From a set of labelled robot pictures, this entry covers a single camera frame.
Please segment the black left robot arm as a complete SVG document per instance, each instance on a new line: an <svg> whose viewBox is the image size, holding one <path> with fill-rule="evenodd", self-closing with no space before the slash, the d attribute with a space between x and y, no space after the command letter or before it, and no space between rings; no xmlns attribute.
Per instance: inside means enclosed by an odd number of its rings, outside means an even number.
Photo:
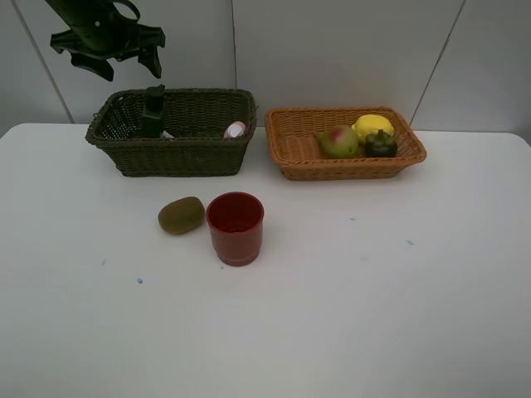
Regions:
<svg viewBox="0 0 531 398"><path fill-rule="evenodd" d="M160 27L139 22L141 14L131 1L55 0L47 3L69 27L51 36L50 47L71 55L74 67L107 81L114 79L110 59L136 58L157 79L162 76L158 49L166 36Z"/></svg>

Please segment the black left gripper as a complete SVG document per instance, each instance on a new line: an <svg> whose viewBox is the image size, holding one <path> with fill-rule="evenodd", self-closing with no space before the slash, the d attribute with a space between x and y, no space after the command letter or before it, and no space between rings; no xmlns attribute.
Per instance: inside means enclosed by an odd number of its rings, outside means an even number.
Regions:
<svg viewBox="0 0 531 398"><path fill-rule="evenodd" d="M51 36L56 52L71 53L71 64L104 80L114 79L114 69L106 60L138 54L138 63L157 79L162 77L158 47L166 37L160 27L139 23L136 7L56 7L54 12L69 27Z"/></svg>

